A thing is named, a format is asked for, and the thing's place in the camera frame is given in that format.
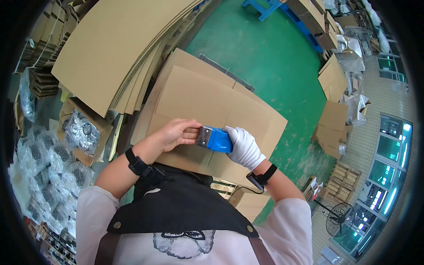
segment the printed graphic on shirt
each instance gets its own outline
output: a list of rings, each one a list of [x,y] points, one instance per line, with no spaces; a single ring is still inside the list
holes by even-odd
[[[153,233],[153,246],[168,256],[192,259],[212,250],[215,230]]]

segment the metal rivet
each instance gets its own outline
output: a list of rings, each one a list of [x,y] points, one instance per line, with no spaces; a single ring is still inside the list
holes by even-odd
[[[116,223],[113,224],[113,228],[115,228],[115,229],[119,229],[120,227],[121,227],[121,222],[116,222]]]

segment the person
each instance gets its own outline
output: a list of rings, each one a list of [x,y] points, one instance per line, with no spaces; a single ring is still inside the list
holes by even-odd
[[[166,123],[81,191],[76,218],[79,265],[313,264],[310,207],[280,170],[265,184],[275,206],[263,227],[257,227],[210,188],[211,177],[154,163],[178,145],[195,144],[200,126],[195,120]],[[233,162],[257,176],[272,167],[246,130],[224,131],[233,142],[228,154]],[[129,153],[154,167],[139,177]],[[119,199],[133,185],[133,202],[120,206]]]

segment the brown strap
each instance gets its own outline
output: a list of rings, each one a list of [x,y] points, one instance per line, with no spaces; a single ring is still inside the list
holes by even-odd
[[[259,237],[249,237],[249,241],[258,259],[259,265],[275,265],[271,255]]]
[[[107,233],[102,237],[94,265],[112,265],[120,238],[120,234],[111,233]],[[258,259],[259,265],[275,265],[271,255],[259,237],[249,237],[249,241]]]
[[[107,233],[100,239],[94,265],[112,265],[120,234]]]

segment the bare hand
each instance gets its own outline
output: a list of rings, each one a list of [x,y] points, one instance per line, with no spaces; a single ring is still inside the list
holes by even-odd
[[[156,139],[162,152],[169,152],[177,145],[195,144],[200,126],[196,120],[174,119],[151,136]]]

